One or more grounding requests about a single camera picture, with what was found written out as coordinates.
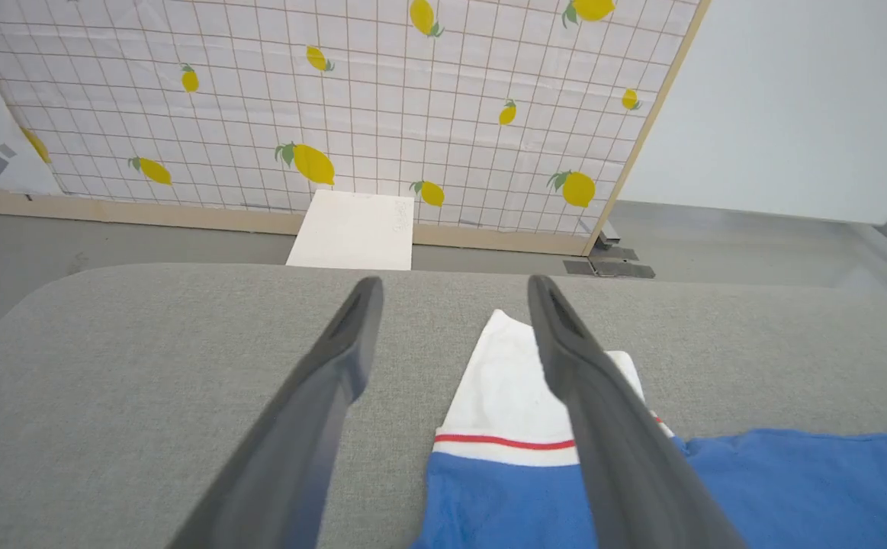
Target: white panel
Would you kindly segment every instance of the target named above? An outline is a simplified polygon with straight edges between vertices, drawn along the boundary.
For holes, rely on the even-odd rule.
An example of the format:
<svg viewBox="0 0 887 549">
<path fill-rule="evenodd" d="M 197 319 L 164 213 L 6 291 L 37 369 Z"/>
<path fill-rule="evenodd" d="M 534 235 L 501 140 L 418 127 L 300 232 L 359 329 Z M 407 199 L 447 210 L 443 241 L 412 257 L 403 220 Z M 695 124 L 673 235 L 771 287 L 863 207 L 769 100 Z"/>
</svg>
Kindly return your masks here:
<svg viewBox="0 0 887 549">
<path fill-rule="evenodd" d="M 712 1 L 620 199 L 886 222 L 887 2 Z"/>
<path fill-rule="evenodd" d="M 409 271 L 412 197 L 314 192 L 287 265 Z"/>
</svg>

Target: blue fabric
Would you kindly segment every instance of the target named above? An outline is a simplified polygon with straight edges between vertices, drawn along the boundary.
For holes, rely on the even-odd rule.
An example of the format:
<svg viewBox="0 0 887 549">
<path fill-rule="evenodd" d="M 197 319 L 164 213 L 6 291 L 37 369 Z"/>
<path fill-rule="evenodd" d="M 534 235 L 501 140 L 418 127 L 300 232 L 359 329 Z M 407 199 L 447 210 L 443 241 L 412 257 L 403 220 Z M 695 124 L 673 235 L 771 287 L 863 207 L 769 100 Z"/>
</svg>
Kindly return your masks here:
<svg viewBox="0 0 887 549">
<path fill-rule="evenodd" d="M 887 435 L 757 430 L 673 441 L 751 549 L 887 548 Z M 416 548 L 595 547 L 578 465 L 433 452 Z"/>
</svg>

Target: lemon patterned fabric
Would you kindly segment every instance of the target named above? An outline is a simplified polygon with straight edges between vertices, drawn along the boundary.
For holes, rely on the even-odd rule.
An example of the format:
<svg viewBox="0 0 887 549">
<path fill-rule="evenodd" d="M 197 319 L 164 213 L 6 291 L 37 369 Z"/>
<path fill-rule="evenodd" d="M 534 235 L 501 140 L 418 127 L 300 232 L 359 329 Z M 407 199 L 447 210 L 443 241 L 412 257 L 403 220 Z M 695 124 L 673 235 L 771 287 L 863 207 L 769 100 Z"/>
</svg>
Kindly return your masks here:
<svg viewBox="0 0 887 549">
<path fill-rule="evenodd" d="M 0 91 L 67 194 L 587 236 L 697 0 L 0 0 Z"/>
</svg>

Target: wooden board edge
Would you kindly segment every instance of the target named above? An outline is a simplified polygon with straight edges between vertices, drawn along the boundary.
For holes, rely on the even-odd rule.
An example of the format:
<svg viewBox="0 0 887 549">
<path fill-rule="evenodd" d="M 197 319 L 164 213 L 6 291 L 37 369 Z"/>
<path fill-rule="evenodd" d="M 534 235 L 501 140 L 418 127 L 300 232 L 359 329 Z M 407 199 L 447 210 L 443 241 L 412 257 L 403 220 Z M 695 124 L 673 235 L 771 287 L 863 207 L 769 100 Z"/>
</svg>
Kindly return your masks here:
<svg viewBox="0 0 887 549">
<path fill-rule="evenodd" d="M 182 226 L 189 229 L 240 230 L 246 233 L 297 234 L 304 216 L 199 208 L 175 204 L 96 201 L 0 191 L 0 214 L 130 225 Z"/>
<path fill-rule="evenodd" d="M 413 226 L 413 243 L 540 254 L 582 254 L 586 239 L 574 234 L 501 233 L 499 230 L 471 229 L 466 226 Z"/>
<path fill-rule="evenodd" d="M 596 245 L 596 239 L 599 238 L 599 233 L 603 231 L 603 225 L 605 225 L 606 219 L 609 217 L 613 210 L 613 206 L 616 204 L 616 198 L 619 196 L 620 191 L 623 190 L 625 180 L 627 180 L 629 172 L 632 171 L 632 166 L 636 163 L 636 157 L 639 156 L 639 150 L 642 149 L 646 136 L 649 135 L 650 129 L 653 127 L 653 121 L 656 120 L 657 115 L 660 113 L 660 109 L 664 106 L 664 101 L 667 100 L 667 93 L 670 93 L 670 87 L 673 87 L 673 80 L 676 79 L 677 73 L 680 72 L 680 66 L 683 65 L 684 59 L 687 57 L 687 52 L 690 51 L 691 43 L 694 41 L 694 36 L 697 35 L 697 31 L 701 27 L 701 22 L 704 21 L 704 15 L 708 13 L 708 7 L 710 4 L 711 0 L 701 0 L 697 6 L 697 11 L 694 11 L 694 18 L 690 21 L 690 27 L 687 28 L 687 34 L 684 34 L 683 44 L 680 45 L 677 55 L 673 58 L 673 63 L 670 64 L 670 72 L 667 73 L 667 77 L 657 94 L 657 103 L 654 104 L 652 111 L 650 111 L 650 114 L 646 117 L 646 121 L 643 123 L 643 129 L 639 132 L 639 136 L 636 138 L 636 143 L 632 147 L 632 151 L 629 153 L 629 159 L 627 159 L 627 163 L 623 166 L 623 171 L 620 172 L 620 177 L 616 181 L 616 185 L 614 185 L 613 191 L 609 195 L 609 199 L 606 201 L 606 205 L 603 208 L 603 214 L 599 216 L 599 221 L 596 222 L 596 228 L 593 229 L 593 233 L 590 234 L 589 240 L 587 240 L 585 247 L 583 247 L 583 256 L 587 256 L 593 252 L 593 247 Z"/>
</svg>

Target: gray fabric tabletop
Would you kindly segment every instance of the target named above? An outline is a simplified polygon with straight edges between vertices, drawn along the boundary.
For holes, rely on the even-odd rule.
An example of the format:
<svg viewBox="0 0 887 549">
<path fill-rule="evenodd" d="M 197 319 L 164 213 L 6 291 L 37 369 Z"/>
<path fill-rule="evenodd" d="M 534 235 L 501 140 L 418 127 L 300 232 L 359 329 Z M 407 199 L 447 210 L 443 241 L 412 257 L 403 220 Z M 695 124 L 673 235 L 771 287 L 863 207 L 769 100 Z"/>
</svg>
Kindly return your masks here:
<svg viewBox="0 0 887 549">
<path fill-rule="evenodd" d="M 159 547 L 359 271 L 126 265 L 0 320 L 0 547 Z M 370 384 L 349 410 L 319 546 L 404 547 L 423 468 L 492 310 L 526 277 L 383 272 Z M 684 438 L 754 427 L 887 431 L 887 299 L 822 289 L 559 278 L 629 352 Z"/>
</svg>

